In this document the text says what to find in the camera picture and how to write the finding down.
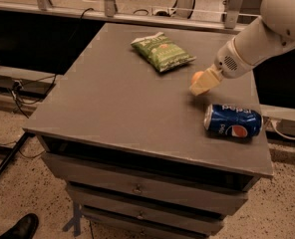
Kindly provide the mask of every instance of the black wall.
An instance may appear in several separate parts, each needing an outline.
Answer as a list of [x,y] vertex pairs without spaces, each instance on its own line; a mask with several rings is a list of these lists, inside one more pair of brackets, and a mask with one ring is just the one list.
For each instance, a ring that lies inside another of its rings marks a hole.
[[0,64],[63,75],[103,25],[101,21],[0,11]]
[[254,75],[261,104],[295,109],[295,50],[265,61]]

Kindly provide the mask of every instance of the blue can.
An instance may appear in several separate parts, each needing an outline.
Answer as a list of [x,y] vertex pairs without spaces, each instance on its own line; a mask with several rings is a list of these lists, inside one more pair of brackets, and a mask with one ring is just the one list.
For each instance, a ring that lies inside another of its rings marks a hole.
[[262,116],[250,109],[210,105],[205,113],[204,125],[207,130],[222,135],[252,137],[261,132]]

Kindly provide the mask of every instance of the cabinet top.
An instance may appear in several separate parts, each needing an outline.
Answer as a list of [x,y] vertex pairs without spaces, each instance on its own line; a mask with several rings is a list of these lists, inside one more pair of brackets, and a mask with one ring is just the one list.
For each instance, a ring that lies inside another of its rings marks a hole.
[[[197,59],[160,74],[131,46],[137,37],[165,32]],[[209,67],[231,35],[106,24],[24,124],[25,131],[211,168],[269,177],[272,163],[263,131],[251,139],[205,130],[209,104],[260,112],[251,73],[224,80],[194,97],[190,79]]]

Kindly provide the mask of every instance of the gray cabinet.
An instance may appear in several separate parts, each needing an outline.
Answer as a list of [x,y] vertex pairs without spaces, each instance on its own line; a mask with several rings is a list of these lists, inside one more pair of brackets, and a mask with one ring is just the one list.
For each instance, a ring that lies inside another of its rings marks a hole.
[[[159,31],[199,60],[157,73],[130,43]],[[208,104],[259,112],[252,74],[202,97],[188,91],[231,37],[106,24],[40,104],[24,130],[37,135],[44,161],[85,217],[162,239],[203,238],[260,177],[272,176],[264,132],[226,138],[202,124]]]

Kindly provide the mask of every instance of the drawer handle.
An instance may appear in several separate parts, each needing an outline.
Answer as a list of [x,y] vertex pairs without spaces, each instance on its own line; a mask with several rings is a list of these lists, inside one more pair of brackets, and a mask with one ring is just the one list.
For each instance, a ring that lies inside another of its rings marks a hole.
[[140,214],[137,216],[137,219],[139,220],[144,220],[144,214],[142,212],[140,212]]
[[141,187],[139,184],[137,184],[137,187],[133,189],[134,194],[136,195],[141,195],[142,191],[141,191]]

